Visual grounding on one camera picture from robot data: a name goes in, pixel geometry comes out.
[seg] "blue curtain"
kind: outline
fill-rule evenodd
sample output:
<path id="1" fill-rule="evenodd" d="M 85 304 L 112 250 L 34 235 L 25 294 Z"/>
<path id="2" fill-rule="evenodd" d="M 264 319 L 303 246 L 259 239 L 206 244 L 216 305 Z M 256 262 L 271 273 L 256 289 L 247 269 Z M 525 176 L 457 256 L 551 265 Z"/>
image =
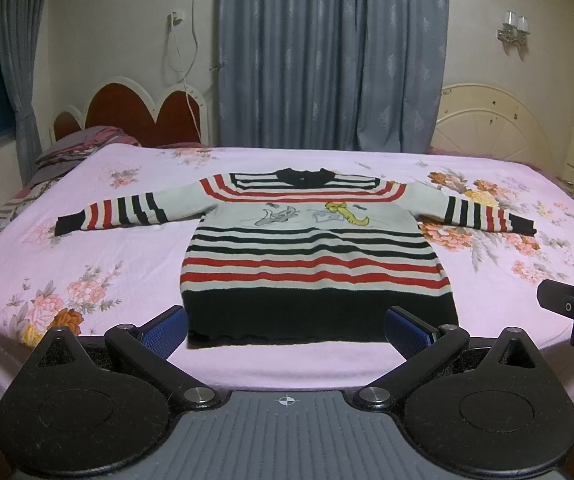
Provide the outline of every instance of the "blue curtain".
<path id="1" fill-rule="evenodd" d="M 42 152 L 32 108 L 34 58 L 45 0 L 0 0 L 0 68 L 16 119 L 16 152 L 23 184 Z"/>
<path id="2" fill-rule="evenodd" d="M 220 0 L 221 144 L 424 152 L 449 0 Z"/>

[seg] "striped sweater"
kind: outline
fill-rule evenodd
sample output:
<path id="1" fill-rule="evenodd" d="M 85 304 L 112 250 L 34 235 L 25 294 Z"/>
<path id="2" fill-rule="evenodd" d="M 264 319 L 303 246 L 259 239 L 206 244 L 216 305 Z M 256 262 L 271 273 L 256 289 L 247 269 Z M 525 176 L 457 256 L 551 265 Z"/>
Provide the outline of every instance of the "striped sweater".
<path id="1" fill-rule="evenodd" d="M 103 200 L 60 217 L 56 235 L 196 215 L 180 281 L 201 346 L 381 341 L 392 304 L 457 324 L 449 279 L 416 218 L 535 234 L 528 219 L 419 182 L 286 169 Z"/>

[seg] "wall socket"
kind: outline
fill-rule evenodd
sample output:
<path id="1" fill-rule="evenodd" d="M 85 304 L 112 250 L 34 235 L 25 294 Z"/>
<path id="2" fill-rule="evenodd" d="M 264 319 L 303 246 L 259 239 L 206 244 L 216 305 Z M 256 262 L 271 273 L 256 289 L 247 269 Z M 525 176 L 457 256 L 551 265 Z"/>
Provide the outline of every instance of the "wall socket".
<path id="1" fill-rule="evenodd" d="M 176 27 L 185 21 L 185 9 L 172 10 L 169 13 L 169 19 L 171 24 Z"/>

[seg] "sweater sleeve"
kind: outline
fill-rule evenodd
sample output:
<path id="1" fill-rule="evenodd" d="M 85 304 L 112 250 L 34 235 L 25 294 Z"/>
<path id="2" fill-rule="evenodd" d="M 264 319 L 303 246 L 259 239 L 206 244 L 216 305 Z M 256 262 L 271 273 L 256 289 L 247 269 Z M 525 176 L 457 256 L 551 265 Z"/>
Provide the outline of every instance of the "sweater sleeve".
<path id="1" fill-rule="evenodd" d="M 60 216 L 55 236 L 72 231 L 164 224 L 203 213 L 216 206 L 200 182 L 160 192 L 108 198 L 78 213 Z"/>
<path id="2" fill-rule="evenodd" d="M 407 209 L 416 218 L 425 216 L 447 225 L 497 233 L 513 232 L 526 236 L 533 236 L 537 232 L 533 227 L 533 220 L 497 207 L 447 196 L 421 182 L 407 184 L 405 192 L 396 204 Z"/>

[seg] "sweater cuff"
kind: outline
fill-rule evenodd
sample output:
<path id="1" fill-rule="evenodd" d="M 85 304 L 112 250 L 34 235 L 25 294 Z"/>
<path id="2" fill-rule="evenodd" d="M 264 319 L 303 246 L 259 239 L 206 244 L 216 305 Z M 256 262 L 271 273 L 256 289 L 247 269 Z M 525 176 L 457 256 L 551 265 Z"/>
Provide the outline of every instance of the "sweater cuff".
<path id="1" fill-rule="evenodd" d="M 510 214 L 509 221 L 512 223 L 512 233 L 533 236 L 538 232 L 533 228 L 533 220 Z"/>
<path id="2" fill-rule="evenodd" d="M 85 221 L 85 211 L 74 215 L 59 216 L 54 227 L 54 236 L 66 235 L 72 231 L 78 231 L 83 227 Z"/>

